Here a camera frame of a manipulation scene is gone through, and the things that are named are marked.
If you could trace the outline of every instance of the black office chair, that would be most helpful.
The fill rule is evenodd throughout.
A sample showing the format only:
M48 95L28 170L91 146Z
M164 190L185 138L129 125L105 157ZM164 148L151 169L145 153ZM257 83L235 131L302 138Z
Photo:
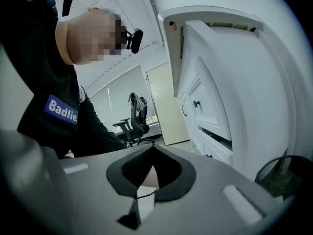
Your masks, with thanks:
M131 101L132 101L132 109L131 109L131 125L132 129L128 123L129 118L122 119L120 123L113 124L114 127L120 126L123 133L116 134L117 138L123 141L125 144L129 142L129 146L132 147L134 143L137 142L137 145L139 145L142 141L151 141L154 143L153 139L142 139L141 137L148 133L150 130L150 127L147 125L146 117L147 117L147 101L140 97L140 100L144 103L144 107L142 110L139 111L137 115L137 99L134 95L134 93L131 93L130 95Z

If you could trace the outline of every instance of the black drawer handle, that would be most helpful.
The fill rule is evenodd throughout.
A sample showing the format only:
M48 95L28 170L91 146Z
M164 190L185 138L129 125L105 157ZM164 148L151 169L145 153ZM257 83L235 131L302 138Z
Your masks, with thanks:
M193 101L193 103L194 103L194 107L195 108L197 108L198 107L198 104L200 104L200 102L198 101L198 102L196 102L195 100Z
M184 112L184 109L182 108L184 105L181 106L181 110L182 110L182 113L187 117L187 115L185 114Z

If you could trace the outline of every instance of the white ceiling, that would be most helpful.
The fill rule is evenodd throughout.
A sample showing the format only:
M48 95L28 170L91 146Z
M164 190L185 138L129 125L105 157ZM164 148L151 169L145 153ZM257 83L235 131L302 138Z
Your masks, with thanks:
M162 42L150 0L73 0L69 16L64 18L62 18L63 0L56 0L56 7L61 20L85 13L88 7L107 8L121 16L129 32L133 32L134 28L142 29L144 34L140 49ZM127 58L131 55L134 54L125 49L119 56L105 57L105 61L75 66L79 83L88 90L98 79L111 72L116 65L127 62Z

